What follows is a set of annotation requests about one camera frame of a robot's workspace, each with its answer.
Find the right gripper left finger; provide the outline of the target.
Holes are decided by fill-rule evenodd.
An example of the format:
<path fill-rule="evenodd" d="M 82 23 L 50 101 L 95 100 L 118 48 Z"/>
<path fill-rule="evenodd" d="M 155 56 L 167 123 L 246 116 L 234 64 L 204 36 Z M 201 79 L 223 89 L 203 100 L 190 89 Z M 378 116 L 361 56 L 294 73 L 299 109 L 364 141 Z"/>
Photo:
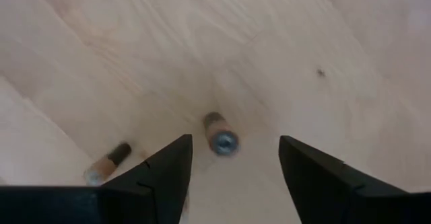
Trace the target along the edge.
<path fill-rule="evenodd" d="M 0 224 L 179 224 L 192 160 L 185 134 L 101 186 L 1 186 Z"/>

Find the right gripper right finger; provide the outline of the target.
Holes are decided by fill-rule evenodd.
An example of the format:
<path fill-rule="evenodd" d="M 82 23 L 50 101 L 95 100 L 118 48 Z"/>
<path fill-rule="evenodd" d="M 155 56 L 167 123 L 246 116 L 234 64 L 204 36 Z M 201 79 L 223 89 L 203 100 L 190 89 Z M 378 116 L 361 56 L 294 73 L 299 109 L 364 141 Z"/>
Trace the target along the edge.
<path fill-rule="evenodd" d="M 290 136 L 279 160 L 302 224 L 431 224 L 431 192 L 406 192 Z"/>

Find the copper black Duracell battery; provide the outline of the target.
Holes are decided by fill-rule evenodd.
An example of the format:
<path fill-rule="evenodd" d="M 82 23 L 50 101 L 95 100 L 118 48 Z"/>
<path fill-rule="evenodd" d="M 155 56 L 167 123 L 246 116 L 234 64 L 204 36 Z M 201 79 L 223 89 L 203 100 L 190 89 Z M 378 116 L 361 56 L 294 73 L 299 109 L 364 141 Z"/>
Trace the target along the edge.
<path fill-rule="evenodd" d="M 127 142 L 119 143 L 114 149 L 95 161 L 85 172 L 84 180 L 89 186 L 99 186 L 115 172 L 131 154 L 132 148 Z"/>
<path fill-rule="evenodd" d="M 239 150 L 239 138 L 219 112 L 209 112 L 203 118 L 209 148 L 219 156 L 231 156 Z"/>

